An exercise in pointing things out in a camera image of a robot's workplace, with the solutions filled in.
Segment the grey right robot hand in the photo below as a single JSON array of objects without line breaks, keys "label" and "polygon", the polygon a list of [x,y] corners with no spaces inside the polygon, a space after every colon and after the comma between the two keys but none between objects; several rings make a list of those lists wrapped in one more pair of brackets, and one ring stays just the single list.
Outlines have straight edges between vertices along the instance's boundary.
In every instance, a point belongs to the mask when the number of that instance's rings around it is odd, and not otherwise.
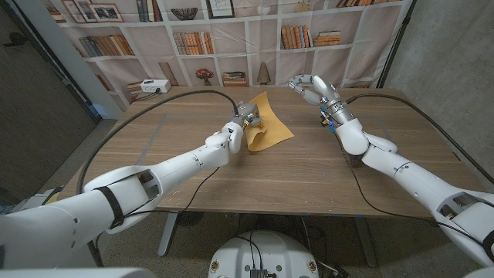
[{"label": "grey right robot hand", "polygon": [[294,76],[286,84],[312,105],[324,105],[327,113],[338,124],[345,124],[354,119],[345,107],[337,89],[331,83],[325,83],[317,75],[302,74]]}]

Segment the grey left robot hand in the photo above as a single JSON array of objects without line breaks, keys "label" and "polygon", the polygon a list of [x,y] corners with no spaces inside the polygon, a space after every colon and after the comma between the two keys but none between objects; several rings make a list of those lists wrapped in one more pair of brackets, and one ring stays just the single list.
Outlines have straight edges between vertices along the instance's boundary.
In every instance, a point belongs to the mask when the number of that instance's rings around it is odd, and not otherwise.
[{"label": "grey left robot hand", "polygon": [[255,103],[241,101],[233,110],[232,122],[245,129],[247,126],[257,127],[262,123],[259,108]]}]

